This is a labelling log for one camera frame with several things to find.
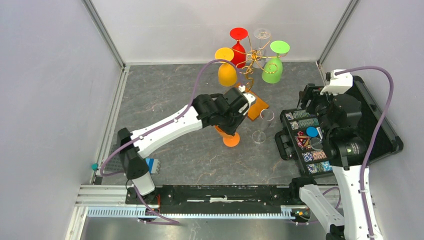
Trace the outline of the orange wine glass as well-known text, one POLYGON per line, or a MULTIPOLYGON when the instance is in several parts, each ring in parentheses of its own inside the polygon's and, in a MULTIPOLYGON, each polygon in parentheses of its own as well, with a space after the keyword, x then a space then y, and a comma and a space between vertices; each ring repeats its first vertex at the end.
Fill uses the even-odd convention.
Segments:
POLYGON ((230 135, 225 133, 223 130, 221 130, 218 126, 214 127, 215 130, 219 133, 219 135, 222 137, 222 141, 225 146, 227 147, 235 147, 240 143, 240 135, 236 132, 234 135, 230 135))

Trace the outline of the yellow wine glass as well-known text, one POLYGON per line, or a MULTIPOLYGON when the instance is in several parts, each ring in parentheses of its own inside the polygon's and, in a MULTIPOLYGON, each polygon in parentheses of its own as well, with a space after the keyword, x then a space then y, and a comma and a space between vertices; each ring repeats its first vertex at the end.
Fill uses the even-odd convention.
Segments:
MULTIPOLYGON (((214 55, 215 59, 222 59, 231 62, 234 58, 234 52, 228 47, 219 48, 214 55)), ((220 62, 218 69, 218 81, 224 87, 231 87, 237 82, 237 73, 233 66, 227 62, 220 62)))

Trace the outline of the clear champagne flute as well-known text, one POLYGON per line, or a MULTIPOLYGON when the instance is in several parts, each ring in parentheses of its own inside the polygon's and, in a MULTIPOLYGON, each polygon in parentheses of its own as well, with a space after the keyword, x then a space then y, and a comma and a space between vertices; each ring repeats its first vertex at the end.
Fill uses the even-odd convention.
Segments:
POLYGON ((275 113, 271 109, 263 109, 257 120, 259 125, 255 130, 251 138, 255 144, 262 144, 267 139, 267 131, 275 119, 275 113))

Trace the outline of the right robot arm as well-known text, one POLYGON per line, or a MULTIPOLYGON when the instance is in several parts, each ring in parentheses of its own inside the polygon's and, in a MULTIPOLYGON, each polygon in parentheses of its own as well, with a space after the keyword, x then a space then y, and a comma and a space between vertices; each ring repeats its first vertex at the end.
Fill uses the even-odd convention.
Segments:
POLYGON ((387 111, 382 110, 369 142, 360 136, 362 102, 347 91, 327 91, 308 84, 299 94, 299 105, 315 116, 323 129, 323 151, 334 173, 343 214, 330 205, 311 179, 294 179, 289 199, 305 203, 326 231, 327 239, 381 240, 369 185, 369 158, 387 111))

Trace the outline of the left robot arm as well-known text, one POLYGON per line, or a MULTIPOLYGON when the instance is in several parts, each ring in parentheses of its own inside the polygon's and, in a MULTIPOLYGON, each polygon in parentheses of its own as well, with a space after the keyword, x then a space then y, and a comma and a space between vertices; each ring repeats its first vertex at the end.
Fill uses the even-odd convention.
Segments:
POLYGON ((256 97, 246 92, 245 87, 232 87, 224 94, 200 94, 191 104, 148 127, 119 130, 117 153, 124 174, 133 182, 139 199, 151 204, 157 198, 146 157, 183 135, 209 126, 217 126, 225 134, 234 136, 255 102, 256 97))

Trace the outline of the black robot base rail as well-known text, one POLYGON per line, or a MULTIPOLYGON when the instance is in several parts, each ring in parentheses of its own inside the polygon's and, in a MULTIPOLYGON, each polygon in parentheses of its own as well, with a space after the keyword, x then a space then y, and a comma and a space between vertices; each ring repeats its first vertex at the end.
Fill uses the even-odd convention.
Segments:
POLYGON ((299 195, 285 185, 159 185, 142 200, 128 187, 125 203, 147 203, 165 214, 271 215, 282 208, 306 209, 299 195))

